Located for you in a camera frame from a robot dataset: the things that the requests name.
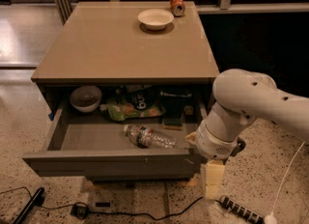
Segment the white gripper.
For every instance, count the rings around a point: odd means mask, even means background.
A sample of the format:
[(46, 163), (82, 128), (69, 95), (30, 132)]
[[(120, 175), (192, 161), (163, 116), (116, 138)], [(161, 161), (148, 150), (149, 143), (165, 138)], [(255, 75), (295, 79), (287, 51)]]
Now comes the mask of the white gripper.
[(201, 165), (200, 173), (204, 198), (215, 200), (225, 172), (222, 160), (227, 160), (230, 156), (236, 156), (243, 151), (246, 147), (245, 142), (238, 137), (232, 141), (217, 138), (211, 133), (206, 120), (200, 123), (196, 131), (186, 135), (185, 141), (195, 145), (201, 156), (211, 159)]

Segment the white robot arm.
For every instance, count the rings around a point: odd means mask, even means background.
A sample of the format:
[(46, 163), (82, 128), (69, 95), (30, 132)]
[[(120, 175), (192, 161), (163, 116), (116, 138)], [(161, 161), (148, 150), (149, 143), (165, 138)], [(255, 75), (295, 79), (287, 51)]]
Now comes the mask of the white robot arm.
[(309, 141), (309, 98), (277, 88), (263, 73), (231, 69), (213, 81), (215, 103), (197, 130), (186, 136), (206, 160), (201, 164), (202, 192), (217, 198), (224, 175), (224, 161), (238, 145), (239, 134), (262, 118)]

